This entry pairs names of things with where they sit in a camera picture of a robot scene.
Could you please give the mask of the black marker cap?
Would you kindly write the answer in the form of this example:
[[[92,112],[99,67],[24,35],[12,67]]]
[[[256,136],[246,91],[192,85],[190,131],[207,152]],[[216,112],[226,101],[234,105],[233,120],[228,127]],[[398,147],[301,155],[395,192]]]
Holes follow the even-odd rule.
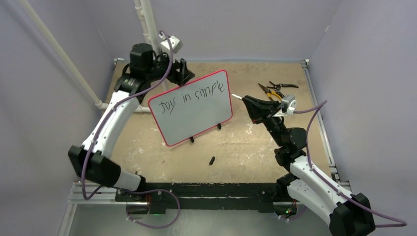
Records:
[[[209,165],[212,165],[212,164],[214,163],[214,161],[215,161],[215,156],[213,156],[213,157],[211,158],[211,160],[210,160],[210,162],[209,162]]]

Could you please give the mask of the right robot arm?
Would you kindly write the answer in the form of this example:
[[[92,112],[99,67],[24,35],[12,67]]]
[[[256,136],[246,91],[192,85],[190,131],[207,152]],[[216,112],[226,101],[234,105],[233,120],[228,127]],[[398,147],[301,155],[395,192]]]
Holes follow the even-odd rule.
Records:
[[[263,124],[279,146],[275,159],[288,174],[276,187],[282,200],[298,200],[320,217],[333,236],[366,236],[375,231],[368,198],[353,194],[328,177],[304,152],[307,131],[304,128],[287,128],[284,117],[296,112],[297,101],[287,95],[281,101],[264,101],[246,95],[242,98],[254,124]]]

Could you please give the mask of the red framed whiteboard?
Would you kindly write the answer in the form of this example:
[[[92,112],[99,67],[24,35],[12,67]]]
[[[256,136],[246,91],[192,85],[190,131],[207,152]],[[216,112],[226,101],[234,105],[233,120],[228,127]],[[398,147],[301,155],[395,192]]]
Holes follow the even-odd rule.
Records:
[[[219,70],[149,99],[148,107],[169,147],[233,116],[226,70]]]

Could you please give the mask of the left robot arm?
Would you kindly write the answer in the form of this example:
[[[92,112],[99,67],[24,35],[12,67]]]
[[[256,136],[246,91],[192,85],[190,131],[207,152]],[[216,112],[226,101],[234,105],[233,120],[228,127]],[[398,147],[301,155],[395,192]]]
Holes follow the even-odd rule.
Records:
[[[80,146],[71,146],[68,157],[75,173],[84,184],[87,180],[100,186],[126,189],[134,201],[145,198],[146,179],[122,169],[111,160],[115,144],[134,111],[145,95],[168,80],[185,85],[195,74],[185,59],[174,59],[174,52],[156,53],[147,43],[136,44],[130,51],[130,63],[118,78],[108,107],[98,124]]]

